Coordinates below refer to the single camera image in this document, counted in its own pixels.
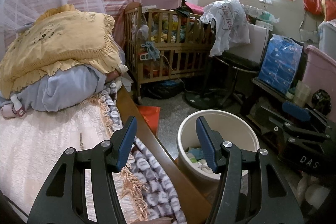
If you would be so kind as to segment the gloved right hand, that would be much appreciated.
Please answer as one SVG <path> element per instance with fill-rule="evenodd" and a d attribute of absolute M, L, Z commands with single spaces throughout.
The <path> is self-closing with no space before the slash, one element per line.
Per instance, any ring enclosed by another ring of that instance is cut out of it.
<path fill-rule="evenodd" d="M 306 201 L 318 210 L 330 193 L 330 189 L 319 184 L 319 179 L 301 172 L 302 178 L 297 184 L 295 197 L 299 205 Z"/>

